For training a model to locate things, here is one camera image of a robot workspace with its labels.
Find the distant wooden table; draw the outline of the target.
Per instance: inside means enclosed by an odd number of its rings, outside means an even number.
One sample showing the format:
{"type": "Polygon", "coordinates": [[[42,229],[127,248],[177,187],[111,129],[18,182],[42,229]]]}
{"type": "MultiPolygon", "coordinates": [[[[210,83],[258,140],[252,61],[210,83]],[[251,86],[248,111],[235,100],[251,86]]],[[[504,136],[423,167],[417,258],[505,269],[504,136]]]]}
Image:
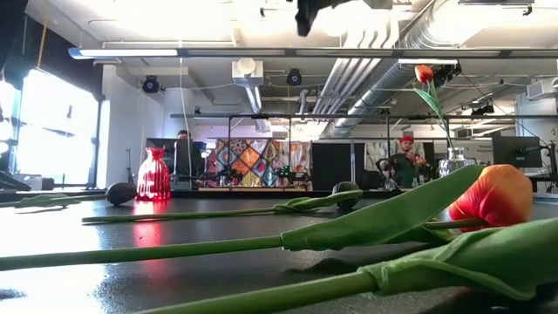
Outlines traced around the distant wooden table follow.
{"type": "Polygon", "coordinates": [[[308,191],[304,188],[250,188],[250,187],[206,187],[206,188],[199,188],[199,192],[209,192],[209,193],[217,193],[217,192],[256,192],[256,193],[263,193],[263,192],[271,192],[271,193],[279,193],[279,192],[312,192],[311,190],[308,191]]]}

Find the pink flower bouquet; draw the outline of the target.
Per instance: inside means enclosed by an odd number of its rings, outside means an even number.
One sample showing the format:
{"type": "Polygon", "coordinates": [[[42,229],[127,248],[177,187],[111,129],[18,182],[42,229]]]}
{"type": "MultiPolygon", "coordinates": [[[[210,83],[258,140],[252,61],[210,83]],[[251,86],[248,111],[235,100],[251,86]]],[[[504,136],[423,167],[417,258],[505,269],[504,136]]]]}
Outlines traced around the pink flower bouquet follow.
{"type": "Polygon", "coordinates": [[[407,159],[411,162],[411,164],[415,167],[416,171],[421,169],[427,169],[430,165],[427,160],[420,156],[419,154],[415,154],[410,152],[406,155],[407,159]]]}

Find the white air conditioner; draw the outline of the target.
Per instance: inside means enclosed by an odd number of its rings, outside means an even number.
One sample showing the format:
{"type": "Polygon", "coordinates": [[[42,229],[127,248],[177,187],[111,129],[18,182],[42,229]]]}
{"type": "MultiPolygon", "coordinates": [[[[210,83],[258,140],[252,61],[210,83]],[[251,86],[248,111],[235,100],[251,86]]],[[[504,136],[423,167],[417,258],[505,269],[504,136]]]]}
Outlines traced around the white air conditioner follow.
{"type": "Polygon", "coordinates": [[[528,100],[556,99],[558,98],[558,77],[538,80],[528,85],[526,89],[528,100]]]}

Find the orange floral cloth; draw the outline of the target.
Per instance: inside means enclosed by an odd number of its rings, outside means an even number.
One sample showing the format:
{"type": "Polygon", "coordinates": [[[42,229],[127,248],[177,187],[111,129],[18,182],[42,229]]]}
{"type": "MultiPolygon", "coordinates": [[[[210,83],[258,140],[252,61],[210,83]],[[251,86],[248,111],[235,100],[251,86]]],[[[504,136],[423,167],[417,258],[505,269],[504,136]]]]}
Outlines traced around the orange floral cloth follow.
{"type": "Polygon", "coordinates": [[[294,172],[310,171],[311,143],[301,141],[280,141],[278,167],[290,166],[294,172]]]}

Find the white ceiling light bar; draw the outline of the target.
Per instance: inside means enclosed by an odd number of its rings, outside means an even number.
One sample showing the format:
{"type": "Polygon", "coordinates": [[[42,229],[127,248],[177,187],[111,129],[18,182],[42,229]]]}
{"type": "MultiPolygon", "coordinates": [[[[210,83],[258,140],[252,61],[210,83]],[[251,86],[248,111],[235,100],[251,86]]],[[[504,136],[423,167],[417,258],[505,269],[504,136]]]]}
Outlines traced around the white ceiling light bar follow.
{"type": "Polygon", "coordinates": [[[458,59],[438,58],[399,58],[398,63],[402,65],[457,65],[458,59]]]}

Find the white leaf print cloth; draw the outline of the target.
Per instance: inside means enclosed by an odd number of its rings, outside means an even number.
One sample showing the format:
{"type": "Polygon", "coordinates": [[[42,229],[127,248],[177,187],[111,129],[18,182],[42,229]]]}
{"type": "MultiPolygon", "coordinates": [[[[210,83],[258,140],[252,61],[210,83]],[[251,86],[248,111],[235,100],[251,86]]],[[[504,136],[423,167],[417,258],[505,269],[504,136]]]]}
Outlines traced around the white leaf print cloth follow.
{"type": "Polygon", "coordinates": [[[387,141],[367,141],[364,143],[364,169],[368,171],[377,171],[376,163],[380,159],[387,159],[395,154],[397,145],[394,142],[387,141]]]}

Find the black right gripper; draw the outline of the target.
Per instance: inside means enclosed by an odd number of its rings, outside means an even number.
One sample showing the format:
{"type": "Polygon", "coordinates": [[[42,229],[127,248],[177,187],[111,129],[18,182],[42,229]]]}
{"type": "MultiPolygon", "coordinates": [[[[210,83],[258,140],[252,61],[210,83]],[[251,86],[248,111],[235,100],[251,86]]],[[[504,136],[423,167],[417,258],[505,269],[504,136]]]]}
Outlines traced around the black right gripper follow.
{"type": "Polygon", "coordinates": [[[335,9],[342,3],[350,0],[297,0],[297,13],[295,15],[297,34],[307,37],[317,13],[323,9],[335,9]]]}

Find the black partition panel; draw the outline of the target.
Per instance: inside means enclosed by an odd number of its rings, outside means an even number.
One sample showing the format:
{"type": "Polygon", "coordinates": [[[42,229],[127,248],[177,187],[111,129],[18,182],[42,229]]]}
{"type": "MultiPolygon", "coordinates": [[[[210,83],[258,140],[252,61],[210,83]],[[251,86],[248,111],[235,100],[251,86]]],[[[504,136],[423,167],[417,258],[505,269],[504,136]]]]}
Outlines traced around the black partition panel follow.
{"type": "Polygon", "coordinates": [[[316,143],[311,146],[312,187],[331,191],[341,181],[364,186],[364,143],[316,143]]]}

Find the clear dimpled glass vase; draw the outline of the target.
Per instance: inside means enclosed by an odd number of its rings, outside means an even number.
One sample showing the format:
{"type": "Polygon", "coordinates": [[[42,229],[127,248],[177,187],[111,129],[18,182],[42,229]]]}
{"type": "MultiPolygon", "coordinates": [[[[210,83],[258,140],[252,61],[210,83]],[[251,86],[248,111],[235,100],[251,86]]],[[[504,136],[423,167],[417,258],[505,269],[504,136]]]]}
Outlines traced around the clear dimpled glass vase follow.
{"type": "Polygon", "coordinates": [[[439,176],[444,177],[461,167],[475,164],[476,160],[466,157],[465,152],[463,147],[450,147],[447,157],[439,161],[439,176]]]}

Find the green tulip stem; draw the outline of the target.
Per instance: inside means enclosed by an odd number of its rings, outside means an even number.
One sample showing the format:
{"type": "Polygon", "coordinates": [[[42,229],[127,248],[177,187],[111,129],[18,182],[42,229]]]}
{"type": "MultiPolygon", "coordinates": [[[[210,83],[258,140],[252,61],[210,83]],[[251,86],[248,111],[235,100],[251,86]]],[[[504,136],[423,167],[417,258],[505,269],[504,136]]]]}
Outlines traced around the green tulip stem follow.
{"type": "Polygon", "coordinates": [[[366,265],[341,276],[215,297],[139,314],[265,314],[370,292],[389,296],[467,287],[516,300],[558,281],[558,217],[482,229],[447,245],[366,265]]]}

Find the bright window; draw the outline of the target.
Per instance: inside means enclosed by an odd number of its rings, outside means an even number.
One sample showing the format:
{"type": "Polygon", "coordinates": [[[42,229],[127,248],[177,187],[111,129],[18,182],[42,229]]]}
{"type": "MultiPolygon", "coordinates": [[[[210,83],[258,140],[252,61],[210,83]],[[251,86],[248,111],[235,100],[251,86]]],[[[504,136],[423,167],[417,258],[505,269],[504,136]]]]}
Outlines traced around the bright window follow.
{"type": "Polygon", "coordinates": [[[42,70],[17,89],[0,80],[0,161],[13,174],[85,186],[92,178],[99,103],[93,95],[42,70]]]}

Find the black table mat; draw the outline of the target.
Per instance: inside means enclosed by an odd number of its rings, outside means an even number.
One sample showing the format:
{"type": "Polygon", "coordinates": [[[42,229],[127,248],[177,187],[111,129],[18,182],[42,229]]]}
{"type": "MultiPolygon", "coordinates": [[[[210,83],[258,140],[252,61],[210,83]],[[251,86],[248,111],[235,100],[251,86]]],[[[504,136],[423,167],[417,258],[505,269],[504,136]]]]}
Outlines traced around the black table mat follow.
{"type": "MultiPolygon", "coordinates": [[[[102,201],[64,209],[0,209],[0,256],[149,247],[275,236],[336,216],[256,215],[195,221],[84,225],[98,215],[265,208],[270,200],[172,200],[111,208],[102,201]]],[[[265,249],[139,263],[0,272],[0,314],[132,313],[314,280],[408,254],[415,244],[289,252],[265,249]]],[[[558,283],[529,302],[452,288],[391,297],[357,295],[283,314],[558,314],[558,283]]]]}

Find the black artificial tulip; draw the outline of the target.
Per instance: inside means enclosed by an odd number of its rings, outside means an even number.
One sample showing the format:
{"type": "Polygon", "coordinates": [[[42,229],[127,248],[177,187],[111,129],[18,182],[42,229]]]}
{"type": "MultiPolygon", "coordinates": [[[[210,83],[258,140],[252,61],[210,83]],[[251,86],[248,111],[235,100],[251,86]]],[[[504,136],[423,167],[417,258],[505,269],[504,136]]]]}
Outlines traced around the black artificial tulip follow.
{"type": "Polygon", "coordinates": [[[201,219],[243,215],[283,215],[316,212],[321,208],[337,205],[339,208],[353,208],[359,203],[364,191],[351,181],[342,181],[334,186],[332,193],[324,197],[299,197],[291,199],[284,204],[276,204],[271,208],[244,209],[216,212],[191,212],[172,214],[145,214],[145,215],[112,215],[86,217],[82,223],[116,223],[116,222],[140,222],[180,219],[201,219]]]}
{"type": "Polygon", "coordinates": [[[118,206],[134,199],[137,195],[136,185],[129,182],[112,184],[103,195],[39,195],[31,198],[24,198],[18,201],[14,208],[27,207],[65,207],[75,205],[82,201],[108,201],[112,205],[118,206]]]}

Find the orange artificial tulip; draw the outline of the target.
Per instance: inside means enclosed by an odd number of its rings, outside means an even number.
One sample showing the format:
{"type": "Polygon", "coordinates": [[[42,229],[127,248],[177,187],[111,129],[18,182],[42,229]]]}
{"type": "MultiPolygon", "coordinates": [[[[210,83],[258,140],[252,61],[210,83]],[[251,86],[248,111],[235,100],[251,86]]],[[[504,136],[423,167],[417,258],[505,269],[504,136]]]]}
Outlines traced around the orange artificial tulip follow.
{"type": "Polygon", "coordinates": [[[424,102],[432,109],[432,111],[439,118],[441,128],[446,134],[448,146],[453,149],[453,141],[451,139],[450,129],[446,124],[444,115],[442,113],[442,105],[439,102],[436,87],[434,84],[434,72],[427,65],[416,65],[414,67],[416,80],[422,85],[421,88],[414,87],[413,91],[424,100],[424,102]]]}
{"type": "Polygon", "coordinates": [[[452,240],[450,229],[474,231],[526,222],[531,181],[511,165],[470,165],[388,200],[280,235],[157,247],[0,257],[0,271],[123,263],[256,249],[340,250],[347,247],[452,240]]]}

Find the black computer monitor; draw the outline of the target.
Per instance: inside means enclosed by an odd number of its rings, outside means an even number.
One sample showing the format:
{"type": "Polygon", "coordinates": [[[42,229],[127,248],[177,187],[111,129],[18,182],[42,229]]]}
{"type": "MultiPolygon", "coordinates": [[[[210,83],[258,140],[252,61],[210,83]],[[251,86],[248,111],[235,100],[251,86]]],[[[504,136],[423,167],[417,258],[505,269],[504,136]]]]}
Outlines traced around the black computer monitor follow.
{"type": "Polygon", "coordinates": [[[188,169],[190,146],[187,140],[147,138],[146,147],[163,149],[162,160],[167,165],[170,173],[174,171],[175,163],[178,163],[179,170],[188,169]]]}
{"type": "Polygon", "coordinates": [[[494,164],[509,164],[517,168],[542,167],[538,137],[493,137],[492,147],[494,164]]]}

